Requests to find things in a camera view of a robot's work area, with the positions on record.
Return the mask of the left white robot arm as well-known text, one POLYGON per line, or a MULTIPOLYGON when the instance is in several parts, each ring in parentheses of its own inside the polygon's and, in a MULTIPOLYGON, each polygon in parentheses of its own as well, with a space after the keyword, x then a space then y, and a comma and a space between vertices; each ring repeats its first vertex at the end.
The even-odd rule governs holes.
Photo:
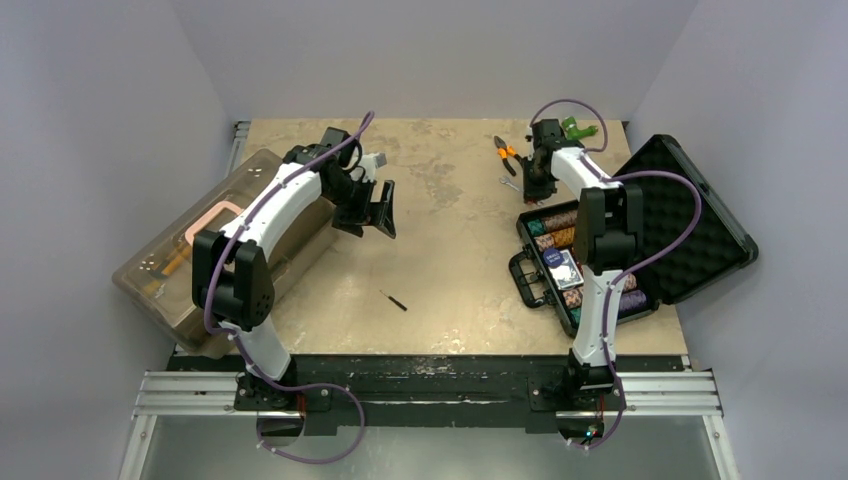
POLYGON ((394 238, 395 183, 379 185, 384 153, 365 153, 356 135, 329 127, 317 143, 296 145, 256 199, 226 225, 198 232, 192 245, 191 297, 211 334, 224 333, 242 354, 249 374, 262 379, 259 395, 272 408, 297 399, 287 371, 292 358, 270 314, 276 298, 270 256, 295 220, 319 199, 334 207, 331 225, 362 236, 373 227, 394 238))

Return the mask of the black foam-lined poker case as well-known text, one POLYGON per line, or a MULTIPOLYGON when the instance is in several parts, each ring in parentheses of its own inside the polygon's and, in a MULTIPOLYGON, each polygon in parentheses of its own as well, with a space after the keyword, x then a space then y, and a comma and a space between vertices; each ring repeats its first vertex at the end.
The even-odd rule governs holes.
MULTIPOLYGON (((701 207, 691 191, 674 180, 650 176, 635 179, 644 196, 643 242, 636 259, 642 261, 691 233, 672 251, 629 275, 619 304, 621 324, 674 305, 754 262, 759 249, 754 239, 732 215, 705 177, 672 136, 652 136, 620 169, 620 174, 666 171, 687 178, 697 190, 701 207)), ((582 287, 560 291, 542 259, 526 224, 532 220, 578 209, 575 200, 521 214, 516 229, 521 250, 508 269, 524 304, 550 307, 567 336, 575 337, 581 319, 582 287)))

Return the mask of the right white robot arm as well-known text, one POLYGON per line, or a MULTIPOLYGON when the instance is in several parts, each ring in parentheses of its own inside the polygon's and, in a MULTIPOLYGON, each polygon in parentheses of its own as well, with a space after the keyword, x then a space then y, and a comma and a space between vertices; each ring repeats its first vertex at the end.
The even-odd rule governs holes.
POLYGON ((546 200, 562 183, 578 198, 573 248, 583 267, 581 320, 561 381, 564 399, 584 407, 615 386, 614 337, 625 270, 643 240, 643 194, 604 173, 555 119, 535 120, 522 163, 524 199, 546 200))

